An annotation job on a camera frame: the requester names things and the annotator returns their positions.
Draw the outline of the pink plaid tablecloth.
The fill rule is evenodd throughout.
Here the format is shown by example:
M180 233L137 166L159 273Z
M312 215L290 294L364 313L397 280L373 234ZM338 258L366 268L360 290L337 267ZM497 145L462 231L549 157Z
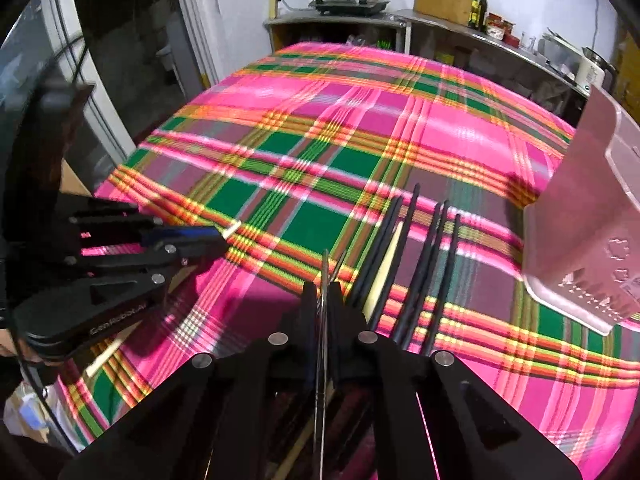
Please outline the pink plaid tablecloth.
M170 223L230 229L230 248L96 374L64 365L55 390L70 440L96 440L195 353L222 358L266 336L324 256L344 292L365 292L386 240L406 230L378 320L390 333L446 206L440 246L457 257L436 347L597 478L639 417L639 323L600 336L538 304L521 274L524 209L574 132L494 82L406 54L301 42L241 68L96 191Z

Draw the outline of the dark oil bottle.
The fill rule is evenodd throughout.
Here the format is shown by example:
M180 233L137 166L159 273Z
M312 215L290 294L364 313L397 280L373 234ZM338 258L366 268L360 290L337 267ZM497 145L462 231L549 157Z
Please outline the dark oil bottle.
M488 12L488 0L472 0L468 21L469 28L484 32Z

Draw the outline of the black chopstick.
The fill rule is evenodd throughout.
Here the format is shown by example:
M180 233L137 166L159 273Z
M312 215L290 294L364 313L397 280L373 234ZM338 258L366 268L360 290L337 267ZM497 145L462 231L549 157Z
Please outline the black chopstick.
M422 356L429 356L433 352L436 336L439 330L439 324L442 320L442 316L444 315L452 274L454 274L454 265L456 264L460 226L461 214L458 212L454 217L454 229L452 230L444 273L442 274L442 280L440 281L434 310L430 319L430 325L428 326L426 336L421 347Z
M444 200L438 203L434 209L434 216L428 227L416 270L392 330L393 341L403 349L407 349L410 344L414 326L416 326L416 321L420 318L423 309L425 294L431 286L439 245L442 241L442 231L447 220L448 206L449 200Z
M392 265L390 266L390 273L387 275L386 281L382 288L381 296L380 298L378 298L378 303L375 306L371 321L368 322L368 327L370 328L370 330L376 330L376 328L378 327L378 321L380 320L384 312L386 301L387 301L388 295L390 294L390 290L392 289L392 286L394 284L398 266L401 260L401 256L402 256L402 253L404 252L405 244L410 232L412 218L413 218L414 212L416 211L416 203L418 202L420 191L421 191L420 184L417 183L412 190L412 196L411 196L411 200L408 206L405 219L402 220L402 222L404 222L404 226L402 227L402 231L398 240L393 262L392 262Z
M378 232L376 232L375 237L373 237L373 240L369 246L367 255L364 257L363 264L359 270L358 276L356 277L356 280L352 285L352 289L350 290L346 298L345 304L347 307L356 306L358 297L360 295L361 287L364 284L364 281L366 280L366 277L371 269L372 261L376 256L376 253L378 252L378 248L382 243L383 237L388 229L388 226L392 221L392 215L394 212L397 211L397 208L400 206L401 202L402 202L401 194L394 196L390 201L390 206L388 206L386 213L384 214L384 218L380 226L378 227Z

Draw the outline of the metal chopstick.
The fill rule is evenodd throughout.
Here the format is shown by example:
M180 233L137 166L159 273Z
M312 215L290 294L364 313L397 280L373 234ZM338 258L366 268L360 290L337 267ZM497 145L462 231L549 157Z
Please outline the metal chopstick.
M322 254L320 278L320 304L317 311L316 396L314 397L314 445L312 446L313 479L324 477L324 448L326 447L326 408L332 396L336 364L337 320L336 312L342 305L341 286L330 273L329 253Z

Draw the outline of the pink plastic utensil holder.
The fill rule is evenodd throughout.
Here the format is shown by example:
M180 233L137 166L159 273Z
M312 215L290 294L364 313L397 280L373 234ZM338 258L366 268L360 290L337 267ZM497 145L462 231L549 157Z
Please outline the pink plastic utensil holder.
M598 88L524 209L522 275L536 301L602 336L639 311L639 127Z

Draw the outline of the black induction cooker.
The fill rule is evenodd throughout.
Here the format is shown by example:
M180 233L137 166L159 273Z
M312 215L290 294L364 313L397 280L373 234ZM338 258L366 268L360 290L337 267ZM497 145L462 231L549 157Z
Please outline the black induction cooker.
M309 6L321 14L371 16L386 9L386 0L314 0Z

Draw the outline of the red lidded jar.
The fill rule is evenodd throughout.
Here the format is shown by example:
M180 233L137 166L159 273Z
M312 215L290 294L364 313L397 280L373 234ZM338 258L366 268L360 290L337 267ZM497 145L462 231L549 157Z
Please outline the red lidded jar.
M502 16L489 13L486 18L486 34L495 40L503 41L512 32L514 24Z

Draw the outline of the steel kitchen shelf counter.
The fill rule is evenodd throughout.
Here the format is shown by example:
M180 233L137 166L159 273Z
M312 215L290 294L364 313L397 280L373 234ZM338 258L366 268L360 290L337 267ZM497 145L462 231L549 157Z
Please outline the steel kitchen shelf counter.
M588 99L584 89L541 56L411 10L370 18L297 10L265 21L265 29L275 51L301 41L330 42L376 47L449 64L498 82L568 122L579 116Z

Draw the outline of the white electric kettle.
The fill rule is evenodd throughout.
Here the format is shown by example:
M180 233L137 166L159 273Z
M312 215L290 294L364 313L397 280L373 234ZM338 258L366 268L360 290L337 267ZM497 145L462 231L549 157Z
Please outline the white electric kettle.
M576 84L585 92L590 92L592 88L601 88L603 81L604 70L590 58L582 56L576 74Z

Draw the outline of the yellow wooden door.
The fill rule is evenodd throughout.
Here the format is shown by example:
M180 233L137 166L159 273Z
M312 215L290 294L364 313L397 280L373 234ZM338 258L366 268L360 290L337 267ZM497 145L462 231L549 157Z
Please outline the yellow wooden door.
M624 110L639 122L640 118L640 56L631 34L622 29L615 49L614 66L617 78L612 95Z

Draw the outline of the light wooden chopstick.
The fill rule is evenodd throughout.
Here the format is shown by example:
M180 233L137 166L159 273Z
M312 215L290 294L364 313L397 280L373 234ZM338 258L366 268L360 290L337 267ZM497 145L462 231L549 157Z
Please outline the light wooden chopstick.
M378 298L380 298L381 296L382 288L386 281L387 275L390 273L390 266L393 262L396 247L403 226L404 222L402 221L399 222L397 226L395 226L392 237L390 238L390 244L388 244L386 251L384 252L383 259L378 266L378 270L376 270L376 273L374 274L371 288L369 289L368 296L362 308L362 313L367 322L371 321L375 306L378 303Z
M222 238L228 240L228 238L239 229L241 224L242 222L240 220L234 220L231 226L228 226L227 229L222 231Z

